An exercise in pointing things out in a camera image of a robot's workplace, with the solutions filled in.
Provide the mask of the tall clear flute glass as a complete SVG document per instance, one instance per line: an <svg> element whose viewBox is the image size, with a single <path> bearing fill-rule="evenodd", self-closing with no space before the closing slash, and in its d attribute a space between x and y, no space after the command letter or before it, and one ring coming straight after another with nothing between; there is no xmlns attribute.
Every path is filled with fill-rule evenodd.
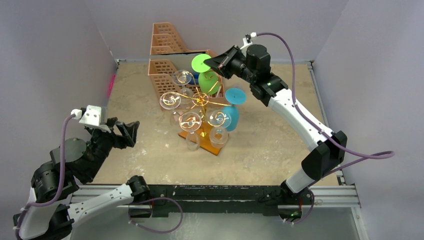
<svg viewBox="0 0 424 240"><path fill-rule="evenodd" d="M187 132L185 137L187 148L190 151L197 151L200 148L200 137L196 131L202 125L202 119L198 113L188 111L182 114L179 119L180 128Z"/></svg>

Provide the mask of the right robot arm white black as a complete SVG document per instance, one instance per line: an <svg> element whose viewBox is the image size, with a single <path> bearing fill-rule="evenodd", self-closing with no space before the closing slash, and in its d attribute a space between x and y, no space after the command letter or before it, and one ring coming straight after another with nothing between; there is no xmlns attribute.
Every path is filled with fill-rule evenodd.
<svg viewBox="0 0 424 240"><path fill-rule="evenodd" d="M294 203L303 189L343 162L345 151L337 145L345 147L347 136L322 124L292 96L288 85L271 72L271 56L265 46L253 44L243 52L235 45L203 63L226 79L236 75L248 82L253 96L282 116L307 145L310 153L301 168L281 184L284 202Z"/></svg>

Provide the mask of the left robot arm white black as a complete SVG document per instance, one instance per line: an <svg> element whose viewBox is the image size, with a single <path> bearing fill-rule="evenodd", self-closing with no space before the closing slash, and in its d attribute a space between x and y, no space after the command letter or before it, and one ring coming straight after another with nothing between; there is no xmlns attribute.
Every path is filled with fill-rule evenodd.
<svg viewBox="0 0 424 240"><path fill-rule="evenodd" d="M73 228L119 205L142 205L150 189L142 176L132 176L109 193L71 204L81 184L91 183L112 149L134 147L140 123L124 123L112 117L99 124L85 124L90 140L61 140L50 152L50 161L37 168L30 183L26 205L14 216L18 240L62 240Z"/></svg>

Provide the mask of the small clear goblet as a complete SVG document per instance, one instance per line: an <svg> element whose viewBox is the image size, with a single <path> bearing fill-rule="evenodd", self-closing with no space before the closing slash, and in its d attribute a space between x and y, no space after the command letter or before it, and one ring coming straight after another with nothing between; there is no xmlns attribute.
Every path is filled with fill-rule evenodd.
<svg viewBox="0 0 424 240"><path fill-rule="evenodd" d="M187 70L177 70L172 74L172 81L180 89L176 94L183 99L193 99L193 91L187 88L187 85L193 80L194 76Z"/></svg>

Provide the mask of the green plastic goblet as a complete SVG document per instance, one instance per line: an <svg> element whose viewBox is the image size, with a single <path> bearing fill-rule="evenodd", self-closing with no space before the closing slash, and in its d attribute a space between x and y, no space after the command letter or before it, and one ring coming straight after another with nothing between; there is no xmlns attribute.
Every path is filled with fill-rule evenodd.
<svg viewBox="0 0 424 240"><path fill-rule="evenodd" d="M217 74L212 68L204 63L205 60L211 59L211 56L202 53L195 56L191 61L192 69L199 73L198 85L203 93L207 95L214 95L220 89L220 82Z"/></svg>

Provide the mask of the blue plastic goblet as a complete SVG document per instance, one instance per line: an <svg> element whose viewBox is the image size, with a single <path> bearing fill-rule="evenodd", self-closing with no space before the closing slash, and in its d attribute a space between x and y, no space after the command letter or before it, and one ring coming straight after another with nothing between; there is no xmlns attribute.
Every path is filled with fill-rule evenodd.
<svg viewBox="0 0 424 240"><path fill-rule="evenodd" d="M247 100L247 96L241 88L237 87L229 88L224 96L226 101L230 103L230 106L225 106L222 110L231 117L231 122L226 129L228 132L232 132L236 129L240 120L240 113L237 106L244 104Z"/></svg>

